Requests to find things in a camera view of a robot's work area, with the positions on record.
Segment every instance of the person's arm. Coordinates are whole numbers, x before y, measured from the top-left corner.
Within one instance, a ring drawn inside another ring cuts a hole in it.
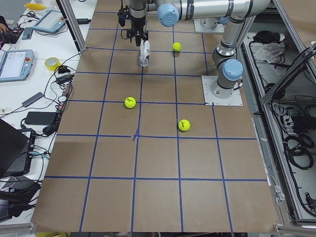
[[[5,18],[3,16],[0,16],[0,31],[4,32],[8,30],[9,30],[9,27],[5,22]]]

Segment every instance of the tennis ball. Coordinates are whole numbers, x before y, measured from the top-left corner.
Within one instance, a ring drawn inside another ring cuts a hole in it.
[[[178,123],[178,127],[181,131],[186,132],[190,129],[191,125],[188,120],[183,119]]]
[[[133,97],[127,97],[124,101],[124,104],[127,108],[132,109],[136,105],[136,100]]]
[[[175,42],[172,46],[173,51],[179,52],[181,50],[181,44],[179,42]]]

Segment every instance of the metal plate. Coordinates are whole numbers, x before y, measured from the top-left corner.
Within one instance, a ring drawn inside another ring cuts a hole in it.
[[[194,28],[196,33],[209,33],[209,34],[217,34],[222,35],[224,33],[224,26],[223,24],[217,24],[215,28],[206,29],[200,24],[201,19],[194,19]]]
[[[220,99],[212,94],[211,85],[217,78],[216,76],[202,76],[205,104],[215,106],[243,106],[239,90],[235,90],[228,99]]]

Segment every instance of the gray floor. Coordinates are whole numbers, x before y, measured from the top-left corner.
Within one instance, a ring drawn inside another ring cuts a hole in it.
[[[17,23],[25,11],[24,5],[28,2],[31,0],[0,0],[0,15]]]

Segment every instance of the tape roll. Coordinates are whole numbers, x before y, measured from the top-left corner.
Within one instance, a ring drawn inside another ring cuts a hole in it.
[[[58,58],[51,57],[45,60],[45,66],[47,66],[47,68],[52,72],[54,72],[55,69],[59,67],[60,65],[61,63]]]

